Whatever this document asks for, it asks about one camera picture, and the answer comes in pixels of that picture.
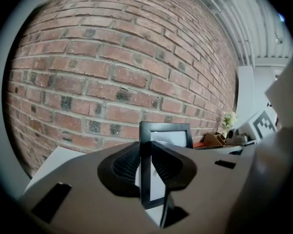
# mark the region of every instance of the white ceiling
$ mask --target white ceiling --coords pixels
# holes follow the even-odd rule
[[[200,0],[230,38],[241,65],[285,67],[293,39],[267,0]]]

